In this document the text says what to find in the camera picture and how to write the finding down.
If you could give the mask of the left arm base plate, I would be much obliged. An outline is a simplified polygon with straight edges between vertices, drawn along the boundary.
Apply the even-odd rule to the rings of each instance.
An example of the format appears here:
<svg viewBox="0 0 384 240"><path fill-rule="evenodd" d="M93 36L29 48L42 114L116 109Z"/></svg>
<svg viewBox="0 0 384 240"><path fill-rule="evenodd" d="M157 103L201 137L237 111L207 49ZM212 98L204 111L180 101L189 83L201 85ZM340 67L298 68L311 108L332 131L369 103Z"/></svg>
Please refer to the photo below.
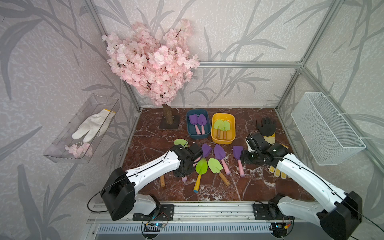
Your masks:
<svg viewBox="0 0 384 240"><path fill-rule="evenodd" d="M133 221L172 221L175 213L175 205L160 205L149 215L134 213Z"/></svg>

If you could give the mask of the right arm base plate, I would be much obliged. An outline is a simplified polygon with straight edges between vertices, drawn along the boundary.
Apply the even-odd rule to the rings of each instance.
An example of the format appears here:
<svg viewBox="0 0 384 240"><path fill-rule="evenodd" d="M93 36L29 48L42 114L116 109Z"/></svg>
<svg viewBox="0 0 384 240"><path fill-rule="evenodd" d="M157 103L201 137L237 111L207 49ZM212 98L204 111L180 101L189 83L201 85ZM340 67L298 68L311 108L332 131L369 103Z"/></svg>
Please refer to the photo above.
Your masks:
<svg viewBox="0 0 384 240"><path fill-rule="evenodd" d="M292 221L296 219L293 216L283 215L282 212L276 206L271 206L270 204L258 201L254 202L253 204L253 214L255 220Z"/></svg>

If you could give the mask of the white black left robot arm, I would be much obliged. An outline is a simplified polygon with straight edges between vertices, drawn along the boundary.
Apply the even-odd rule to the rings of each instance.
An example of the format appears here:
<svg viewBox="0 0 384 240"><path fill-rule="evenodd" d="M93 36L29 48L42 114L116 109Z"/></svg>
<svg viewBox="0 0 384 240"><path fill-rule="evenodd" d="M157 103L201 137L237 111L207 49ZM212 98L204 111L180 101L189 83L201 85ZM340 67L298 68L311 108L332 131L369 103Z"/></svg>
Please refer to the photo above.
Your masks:
<svg viewBox="0 0 384 240"><path fill-rule="evenodd" d="M120 220L130 212L149 216L157 211L160 208L157 199L139 191L169 172L176 178L190 175L194 171L193 164L202 156L203 150L197 143L189 147L175 145L159 158L140 167L127 171L115 169L100 192L112 220Z"/></svg>

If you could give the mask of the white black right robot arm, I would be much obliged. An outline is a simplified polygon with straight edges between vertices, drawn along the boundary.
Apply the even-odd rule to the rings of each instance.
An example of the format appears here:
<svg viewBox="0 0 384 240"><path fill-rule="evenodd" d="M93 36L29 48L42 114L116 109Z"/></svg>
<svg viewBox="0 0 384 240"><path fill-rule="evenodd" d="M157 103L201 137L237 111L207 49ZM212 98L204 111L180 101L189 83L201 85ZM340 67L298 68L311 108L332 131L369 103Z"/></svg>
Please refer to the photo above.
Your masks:
<svg viewBox="0 0 384 240"><path fill-rule="evenodd" d="M363 220L363 200L354 191L347 193L308 169L281 144L269 144L260 133L248 135L245 164L268 165L282 171L315 200L305 202L278 194L269 200L275 213L292 216L319 226L334 240L347 240Z"/></svg>

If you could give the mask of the green shovel wooden handle front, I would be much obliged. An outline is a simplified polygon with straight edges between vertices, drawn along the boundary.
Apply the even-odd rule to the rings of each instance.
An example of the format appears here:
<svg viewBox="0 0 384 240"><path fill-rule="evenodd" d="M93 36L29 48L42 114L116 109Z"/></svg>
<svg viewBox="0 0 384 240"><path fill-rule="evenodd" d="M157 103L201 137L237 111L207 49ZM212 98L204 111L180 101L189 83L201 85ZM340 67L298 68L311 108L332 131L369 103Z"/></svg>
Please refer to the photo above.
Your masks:
<svg viewBox="0 0 384 240"><path fill-rule="evenodd" d="M217 130L217 133L216 133L217 139L221 138L221 131L223 130L223 128L224 128L224 121L221 119L216 120L214 124L214 129Z"/></svg>

